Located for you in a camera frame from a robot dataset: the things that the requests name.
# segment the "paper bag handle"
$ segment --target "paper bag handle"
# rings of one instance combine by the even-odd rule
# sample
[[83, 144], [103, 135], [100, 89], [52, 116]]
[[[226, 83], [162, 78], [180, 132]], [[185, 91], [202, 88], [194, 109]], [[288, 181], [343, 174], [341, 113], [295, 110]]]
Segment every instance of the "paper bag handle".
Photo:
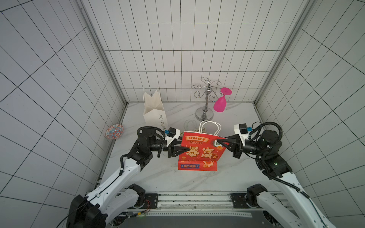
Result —
[[194, 125], [195, 129], [197, 128], [197, 125], [196, 125], [195, 120], [187, 120], [187, 121], [185, 121], [185, 122], [184, 122], [184, 130], [185, 130], [185, 131], [188, 131], [188, 130], [187, 130], [187, 128], [189, 128], [189, 123], [190, 123], [190, 122], [192, 122], [192, 123], [193, 123], [193, 125]]
[[200, 124], [199, 124], [199, 133], [202, 133], [203, 126], [206, 123], [214, 123], [218, 127], [218, 130], [214, 133], [214, 135], [218, 135], [218, 133], [222, 129], [222, 126], [219, 123], [214, 122], [214, 121], [204, 120], [204, 121], [200, 122]]

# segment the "metal frame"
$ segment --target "metal frame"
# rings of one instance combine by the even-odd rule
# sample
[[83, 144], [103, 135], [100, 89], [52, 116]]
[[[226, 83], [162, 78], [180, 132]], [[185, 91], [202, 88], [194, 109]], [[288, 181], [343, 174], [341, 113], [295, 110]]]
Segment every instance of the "metal frame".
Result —
[[124, 167], [117, 169], [104, 183], [86, 195], [91, 198], [90, 203], [98, 204], [98, 209], [103, 214], [108, 214], [105, 219], [107, 224], [115, 216], [135, 205], [138, 199], [138, 194], [132, 189], [127, 189], [122, 197], [115, 198], [116, 194], [127, 187], [130, 180], [141, 171], [141, 166], [131, 158], [124, 161]]
[[[243, 192], [147, 192], [157, 193], [157, 210], [162, 212], [206, 212], [206, 211], [261, 211], [263, 208], [233, 208], [232, 193]], [[293, 210], [281, 192], [269, 192], [283, 203], [284, 207]]]
[[279, 66], [283, 62], [286, 54], [288, 53], [291, 45], [293, 44], [295, 38], [297, 37], [301, 27], [303, 26], [304, 22], [306, 21], [309, 13], [312, 11], [314, 5], [316, 4], [317, 0], [308, 0], [306, 6], [304, 7], [303, 11], [301, 12], [297, 22], [295, 23], [295, 27], [291, 31], [289, 37], [287, 38], [282, 50], [280, 51], [279, 56], [275, 60], [274, 65], [272, 66], [268, 77], [266, 78], [264, 85], [261, 87], [260, 92], [258, 93], [254, 103], [256, 104], [258, 100], [261, 98], [262, 94], [264, 93], [265, 89], [267, 88], [269, 82], [274, 77], [276, 71], [278, 70]]
[[252, 218], [252, 214], [250, 212], [225, 211], [225, 210], [187, 212], [184, 210], [162, 211], [162, 210], [151, 209], [151, 212], [149, 212], [143, 216], [147, 216], [147, 217], [150, 217], [150, 216], [236, 216], [236, 217]]
[[[112, 78], [112, 83], [116, 87], [118, 95], [122, 100], [122, 104], [124, 105], [122, 114], [121, 114], [121, 116], [118, 120], [118, 123], [121, 124], [122, 121], [123, 121], [123, 118], [126, 114], [126, 111], [127, 111], [128, 102], [126, 101], [126, 98], [123, 95], [123, 92], [122, 92], [122, 90], [119, 86], [118, 80], [116, 79], [116, 75], [114, 74], [114, 71], [111, 68], [111, 65], [109, 63], [109, 60], [108, 60], [107, 56], [105, 55], [105, 52], [104, 52], [104, 50], [101, 46], [100, 40], [99, 40], [98, 36], [96, 35], [94, 26], [92, 25], [90, 17], [89, 17], [88, 13], [85, 10], [85, 6], [84, 6], [83, 1], [82, 0], [74, 0], [74, 1], [76, 2], [76, 5], [77, 5], [79, 11], [81, 12], [82, 17], [83, 17], [84, 21], [86, 22], [86, 27], [89, 30], [89, 32], [91, 33], [92, 41], [94, 42], [94, 45], [97, 48], [99, 56], [100, 56], [101, 60], [103, 61], [104, 65], [107, 68], [107, 71], [108, 71], [107, 73], [109, 73], [110, 77]], [[110, 142], [109, 146], [108, 146], [107, 155], [105, 157], [105, 160], [103, 162], [103, 166], [101, 168], [101, 171], [99, 173], [97, 182], [95, 183], [94, 187], [96, 187], [99, 184], [99, 180], [103, 177], [103, 174], [104, 174], [104, 171], [106, 169], [107, 163], [109, 161], [109, 157], [110, 157], [110, 154], [113, 150], [114, 144], [115, 144], [115, 140], [112, 140]]]
[[[297, 177], [294, 173], [287, 172], [283, 174], [283, 177], [279, 178], [288, 183], [300, 188], [301, 192], [305, 192], [300, 185]], [[282, 205], [273, 202], [272, 197], [268, 197], [268, 193], [260, 193], [257, 197], [258, 205], [267, 210], [283, 227], [324, 227], [323, 221], [328, 228], [334, 228], [335, 226], [324, 216], [320, 209], [315, 205], [311, 199], [307, 199], [300, 192], [289, 187], [288, 185], [274, 181], [274, 184], [281, 190], [287, 197], [290, 205], [298, 214], [300, 219]]]
[[[169, 104], [169, 103], [201, 103], [201, 104], [204, 104], [205, 101], [162, 101], [164, 104]], [[128, 104], [136, 104], [136, 103], [143, 103], [143, 101], [131, 101], [131, 102], [128, 102]], [[227, 101], [227, 104], [228, 103], [254, 103], [254, 101]]]
[[124, 108], [126, 108], [126, 105], [128, 104], [128, 102], [126, 101], [126, 99], [125, 99], [125, 97], [124, 97], [124, 95], [122, 93], [122, 90], [121, 90], [121, 88], [120, 88], [120, 86], [118, 84], [118, 81], [116, 79], [116, 76], [114, 74], [114, 71], [111, 68], [111, 65], [110, 65], [110, 63], [108, 61], [107, 56], [105, 55], [105, 52], [104, 52], [104, 50], [103, 50], [103, 48], [101, 46], [100, 40], [99, 40], [98, 36], [96, 35], [94, 26], [92, 25], [91, 20], [90, 20], [90, 17], [89, 17], [88, 13], [85, 10], [84, 3], [83, 3], [82, 0], [74, 0], [74, 1], [76, 2], [77, 6], [78, 6], [78, 9], [80, 10], [80, 12], [82, 14], [82, 17], [84, 18], [84, 21], [86, 22], [86, 27], [87, 27], [87, 29], [91, 33], [91, 37], [92, 37], [93, 42], [94, 42], [94, 44], [95, 44], [95, 46], [96, 46], [96, 48], [97, 48], [97, 50], [99, 52], [99, 55], [101, 56], [101, 59], [104, 62], [104, 65], [107, 67], [107, 70], [108, 70], [111, 78], [113, 79], [113, 83], [114, 83], [115, 87], [118, 90], [119, 96], [122, 99]]
[[[264, 121], [262, 120], [262, 117], [261, 117], [260, 113], [259, 113], [259, 112], [258, 112], [258, 110], [257, 110], [257, 107], [256, 107], [255, 103], [252, 103], [252, 105], [253, 105], [253, 108], [255, 109], [255, 112], [256, 112], [256, 114], [257, 114], [258, 120], [259, 120], [261, 123], [264, 123]], [[268, 129], [268, 127], [267, 127], [267, 126], [263, 126], [262, 128], [263, 128], [264, 130], [267, 130], [267, 129]]]

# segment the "marble floor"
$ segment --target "marble floor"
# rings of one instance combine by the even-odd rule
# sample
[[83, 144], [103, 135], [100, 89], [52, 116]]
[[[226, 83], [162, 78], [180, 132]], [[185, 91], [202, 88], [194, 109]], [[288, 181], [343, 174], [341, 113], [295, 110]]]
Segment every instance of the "marble floor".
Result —
[[[181, 131], [197, 129], [199, 121], [195, 118], [195, 111], [203, 105], [202, 103], [164, 104], [169, 126]], [[141, 103], [128, 105], [122, 122], [123, 135], [115, 142], [103, 179], [120, 168], [120, 156], [129, 152], [137, 139], [137, 129], [146, 125], [143, 109], [144, 104]], [[192, 122], [186, 125], [187, 120], [193, 120], [196, 125]], [[219, 135], [227, 137], [234, 135], [233, 125], [246, 123], [247, 126], [251, 126], [259, 119], [252, 103], [228, 103], [224, 112], [214, 111], [212, 121], [222, 125]], [[205, 126], [207, 133], [213, 134], [216, 131], [214, 124]], [[136, 183], [147, 192], [246, 191], [247, 187], [257, 183], [262, 184], [269, 191], [278, 191], [273, 182], [259, 171], [253, 159], [245, 155], [242, 155], [240, 159], [233, 158], [229, 150], [226, 150], [219, 159], [217, 172], [178, 170], [177, 162], [178, 157], [167, 158], [167, 152], [162, 152], [160, 158], [157, 158], [156, 153], [130, 184]]]

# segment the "white tiled wall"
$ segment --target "white tiled wall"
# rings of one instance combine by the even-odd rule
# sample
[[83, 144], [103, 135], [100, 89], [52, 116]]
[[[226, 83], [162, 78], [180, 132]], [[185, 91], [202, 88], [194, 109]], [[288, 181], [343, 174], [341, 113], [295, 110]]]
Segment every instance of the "white tiled wall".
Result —
[[0, 10], [1, 224], [56, 227], [93, 189], [123, 105], [73, 0]]
[[365, 2], [319, 0], [257, 107], [337, 227], [365, 226]]
[[143, 88], [198, 101], [191, 86], [201, 77], [231, 88], [230, 101], [254, 100], [306, 3], [82, 1], [128, 101], [143, 101]]

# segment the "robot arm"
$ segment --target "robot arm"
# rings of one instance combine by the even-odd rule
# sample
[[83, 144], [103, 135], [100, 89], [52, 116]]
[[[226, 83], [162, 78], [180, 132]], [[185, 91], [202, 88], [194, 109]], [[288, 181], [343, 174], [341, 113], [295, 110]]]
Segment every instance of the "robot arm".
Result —
[[[261, 128], [270, 124], [278, 128], [279, 134], [275, 131], [265, 130], [260, 135]], [[258, 168], [287, 197], [290, 205], [300, 218], [279, 204], [261, 184], [247, 189], [244, 200], [250, 207], [262, 207], [285, 228], [301, 226], [316, 228], [335, 227], [313, 203], [300, 185], [290, 166], [278, 154], [278, 150], [282, 145], [280, 140], [283, 135], [282, 129], [278, 124], [266, 122], [260, 124], [254, 130], [250, 127], [248, 128], [246, 124], [237, 124], [234, 126], [234, 131], [236, 135], [218, 140], [218, 142], [232, 151], [235, 158], [240, 158], [242, 153], [256, 155], [255, 161]]]
[[[137, 130], [138, 139], [132, 149], [120, 158], [120, 168], [106, 181], [85, 197], [78, 195], [72, 202], [66, 227], [105, 227], [117, 215], [130, 207], [141, 207], [145, 201], [145, 190], [133, 184], [126, 186], [152, 159], [152, 152], [167, 151], [168, 157], [176, 157], [188, 148], [176, 146], [181, 143], [180, 130], [170, 128], [163, 132], [159, 128], [146, 126]], [[127, 188], [116, 196], [122, 188]]]

